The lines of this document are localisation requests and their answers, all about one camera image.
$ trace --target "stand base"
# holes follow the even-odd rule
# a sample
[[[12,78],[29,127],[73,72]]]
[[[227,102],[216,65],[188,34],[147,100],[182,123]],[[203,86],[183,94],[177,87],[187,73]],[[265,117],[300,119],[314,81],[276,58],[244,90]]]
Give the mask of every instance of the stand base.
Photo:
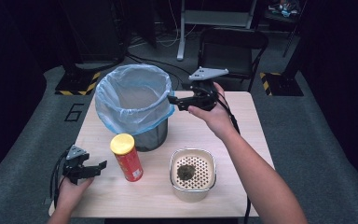
[[[304,96],[294,79],[286,80],[280,73],[260,73],[267,95]]]
[[[89,95],[95,88],[100,72],[77,69],[77,74],[65,72],[55,89],[59,95]]]

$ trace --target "hand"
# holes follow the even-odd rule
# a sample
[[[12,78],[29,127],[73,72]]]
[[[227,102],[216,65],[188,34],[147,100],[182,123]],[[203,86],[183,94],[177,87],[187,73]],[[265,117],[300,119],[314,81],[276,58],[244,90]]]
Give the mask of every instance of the hand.
[[[68,178],[64,178],[60,186],[60,196],[57,201],[56,210],[72,214],[84,191],[86,191],[93,180],[94,178],[89,178],[83,183],[76,185],[71,183]]]
[[[225,103],[225,92],[223,88],[215,82],[213,84],[220,93],[219,100]],[[229,137],[232,134],[232,131],[236,133],[227,111],[219,103],[217,103],[211,111],[205,111],[193,105],[189,106],[187,110],[197,118],[203,119],[211,131],[222,140]]]

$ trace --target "trash bin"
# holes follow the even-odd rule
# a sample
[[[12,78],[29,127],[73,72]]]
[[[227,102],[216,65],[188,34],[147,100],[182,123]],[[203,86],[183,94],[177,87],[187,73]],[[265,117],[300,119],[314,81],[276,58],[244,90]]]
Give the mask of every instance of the trash bin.
[[[113,133],[128,133],[138,151],[161,146],[174,107],[169,75],[154,65],[130,64],[116,68],[98,84],[95,107],[103,124]]]

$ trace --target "chip can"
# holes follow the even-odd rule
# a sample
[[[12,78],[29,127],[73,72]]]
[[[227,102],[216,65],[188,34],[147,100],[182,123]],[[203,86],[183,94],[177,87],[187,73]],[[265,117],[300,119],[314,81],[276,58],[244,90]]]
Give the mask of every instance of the chip can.
[[[144,170],[135,148],[135,140],[130,134],[116,135],[110,142],[110,149],[128,181],[134,182],[142,177]]]

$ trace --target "gray floor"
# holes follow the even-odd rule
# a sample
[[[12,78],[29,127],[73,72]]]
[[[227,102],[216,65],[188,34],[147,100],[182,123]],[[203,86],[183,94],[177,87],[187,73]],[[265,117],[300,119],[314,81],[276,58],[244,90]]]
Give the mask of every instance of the gray floor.
[[[259,72],[282,72],[296,41],[286,58],[282,57],[286,34],[269,33],[269,46],[259,65]],[[153,49],[147,44],[129,48],[129,52],[148,59],[175,64],[194,72],[197,68],[198,42],[195,36],[186,42],[185,59],[176,61],[178,42],[170,47],[162,42]],[[136,63],[126,58],[120,64]],[[98,67],[101,64],[86,64]],[[187,74],[176,68],[162,68],[186,80]],[[114,68],[103,71],[102,77]],[[0,223],[44,223],[48,220],[49,177],[63,150],[76,140],[86,116],[88,96],[60,96],[54,88],[63,75],[61,67],[46,72],[48,81],[44,98],[23,130],[16,144],[0,164]],[[309,223],[358,223],[358,174],[347,161],[337,139],[329,130],[307,82],[300,73],[296,80],[303,97],[267,96],[261,79],[252,89],[276,170],[300,201]],[[172,85],[177,79],[172,77]],[[243,91],[237,80],[218,80],[227,91]],[[78,121],[65,121],[73,104],[80,104]],[[71,223],[103,223],[101,218],[73,218]],[[251,217],[250,223],[261,223]]]

